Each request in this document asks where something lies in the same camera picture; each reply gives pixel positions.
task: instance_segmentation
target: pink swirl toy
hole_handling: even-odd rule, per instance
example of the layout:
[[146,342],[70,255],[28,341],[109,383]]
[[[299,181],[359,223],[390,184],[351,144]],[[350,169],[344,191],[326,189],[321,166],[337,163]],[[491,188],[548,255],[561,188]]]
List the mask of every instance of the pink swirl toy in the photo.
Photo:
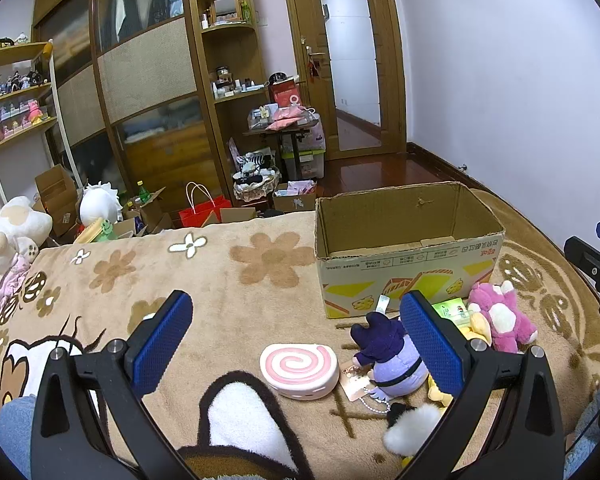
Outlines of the pink swirl toy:
[[338,358],[326,345],[269,345],[260,356],[260,370],[280,395],[298,400],[324,397],[339,375]]

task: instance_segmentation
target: brown blanket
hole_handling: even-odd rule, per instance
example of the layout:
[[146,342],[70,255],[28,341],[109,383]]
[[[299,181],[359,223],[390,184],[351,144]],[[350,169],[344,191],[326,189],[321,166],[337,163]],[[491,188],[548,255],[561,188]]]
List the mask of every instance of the brown blanket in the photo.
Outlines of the brown blanket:
[[[538,342],[552,366],[563,423],[572,430],[600,380],[598,305],[533,226],[493,196],[478,195],[507,230],[492,281],[509,278],[518,288],[520,308],[538,326]],[[349,402],[339,386],[321,400],[300,402],[274,396],[257,380],[260,353],[272,343],[327,344],[340,362],[356,351],[349,336],[356,320],[326,319],[313,246],[314,213],[301,212],[43,250],[17,304],[0,314],[0,409],[37,392],[54,346],[89,352],[112,338],[127,338],[173,289],[181,289],[193,298],[193,323],[157,391],[143,400],[200,476],[394,478],[400,460],[382,446],[383,415]],[[231,370],[253,377],[216,381]],[[249,383],[250,389],[235,383]],[[419,404],[425,397],[423,387],[410,401]],[[480,449],[498,398],[493,395],[461,463]],[[240,402],[265,411],[252,407],[247,411],[259,413],[257,420],[242,420],[231,412]],[[233,428],[222,429],[223,413],[237,417]],[[241,433],[241,424],[263,424],[266,430]],[[115,428],[110,433],[119,454],[130,458]],[[271,440],[254,434],[270,434]],[[234,436],[241,442],[232,442]]]

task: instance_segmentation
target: baseboard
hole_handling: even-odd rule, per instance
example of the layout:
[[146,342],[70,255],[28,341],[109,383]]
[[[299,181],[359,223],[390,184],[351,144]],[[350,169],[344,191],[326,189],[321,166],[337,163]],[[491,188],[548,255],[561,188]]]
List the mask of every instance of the baseboard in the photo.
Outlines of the baseboard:
[[487,188],[474,178],[471,178],[464,171],[459,170],[455,166],[449,164],[443,158],[440,158],[439,156],[431,153],[429,150],[425,150],[422,146],[417,145],[415,142],[407,142],[406,151],[409,156],[416,157],[419,162],[428,164],[432,168],[443,171],[448,176],[452,177],[458,182],[462,182],[467,187],[481,189],[483,191],[487,191],[491,194],[494,194],[493,191],[491,191],[489,188]]
[[366,134],[375,137],[377,140],[381,140],[380,126],[370,123],[369,121],[365,121],[364,119],[360,119],[359,117],[345,112],[344,110],[340,110],[339,108],[336,108],[336,117],[341,118],[343,121],[347,121],[347,123],[353,124]]

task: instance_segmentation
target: mirror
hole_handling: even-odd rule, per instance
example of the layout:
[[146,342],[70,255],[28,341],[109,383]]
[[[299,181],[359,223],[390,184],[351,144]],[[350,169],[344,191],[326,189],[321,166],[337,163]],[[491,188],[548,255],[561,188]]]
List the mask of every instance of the mirror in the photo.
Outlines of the mirror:
[[240,22],[240,0],[213,0],[211,2],[211,22],[214,25],[227,22]]
[[381,146],[376,46],[367,0],[320,0],[341,150]]

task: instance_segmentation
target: card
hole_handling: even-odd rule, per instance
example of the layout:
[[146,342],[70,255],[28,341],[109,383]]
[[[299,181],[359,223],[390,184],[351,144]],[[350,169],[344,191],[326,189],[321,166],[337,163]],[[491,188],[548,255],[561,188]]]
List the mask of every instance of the card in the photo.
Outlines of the card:
[[365,388],[371,384],[371,379],[366,376],[366,370],[347,361],[340,365],[340,384],[347,399],[354,402],[366,395]]

